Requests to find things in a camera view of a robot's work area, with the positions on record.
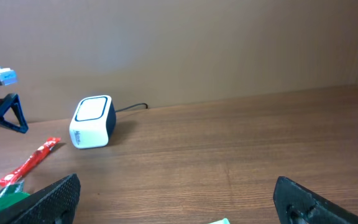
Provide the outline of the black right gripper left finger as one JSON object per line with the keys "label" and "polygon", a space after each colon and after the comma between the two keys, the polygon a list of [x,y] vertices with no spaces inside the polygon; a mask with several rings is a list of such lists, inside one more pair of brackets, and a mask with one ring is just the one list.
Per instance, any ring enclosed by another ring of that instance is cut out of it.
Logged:
{"label": "black right gripper left finger", "polygon": [[0,224],[72,223],[80,191],[78,176],[70,174],[0,210]]}

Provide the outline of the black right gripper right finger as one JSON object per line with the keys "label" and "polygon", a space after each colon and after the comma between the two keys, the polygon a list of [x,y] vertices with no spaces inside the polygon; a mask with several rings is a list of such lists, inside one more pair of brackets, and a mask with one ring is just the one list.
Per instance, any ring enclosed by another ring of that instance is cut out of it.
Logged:
{"label": "black right gripper right finger", "polygon": [[358,216],[285,176],[275,184],[273,202],[281,224],[358,224]]}

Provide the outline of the mint green wipes pack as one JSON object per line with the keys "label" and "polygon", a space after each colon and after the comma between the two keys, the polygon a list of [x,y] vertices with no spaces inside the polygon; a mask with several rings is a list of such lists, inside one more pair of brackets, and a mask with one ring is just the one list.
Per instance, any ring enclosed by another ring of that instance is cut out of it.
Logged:
{"label": "mint green wipes pack", "polygon": [[221,220],[218,220],[218,221],[215,221],[215,222],[212,222],[210,224],[230,224],[229,220],[227,218],[223,218]]}

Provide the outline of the red snack stick packet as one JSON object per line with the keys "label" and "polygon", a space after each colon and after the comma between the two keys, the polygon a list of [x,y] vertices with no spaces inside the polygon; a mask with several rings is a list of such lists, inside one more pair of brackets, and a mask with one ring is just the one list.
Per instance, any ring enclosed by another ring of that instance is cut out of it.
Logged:
{"label": "red snack stick packet", "polygon": [[48,138],[32,155],[18,168],[0,178],[0,186],[6,187],[16,183],[27,175],[34,167],[41,163],[51,152],[52,149],[61,141],[61,138]]}

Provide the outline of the green 3M gloves package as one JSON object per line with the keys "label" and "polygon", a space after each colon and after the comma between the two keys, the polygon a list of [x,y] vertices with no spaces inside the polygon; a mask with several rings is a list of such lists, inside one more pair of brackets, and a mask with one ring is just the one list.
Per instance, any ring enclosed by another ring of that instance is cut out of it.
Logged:
{"label": "green 3M gloves package", "polygon": [[23,192],[24,191],[24,180],[20,180],[15,184],[7,185],[0,190],[0,198],[10,194]]}

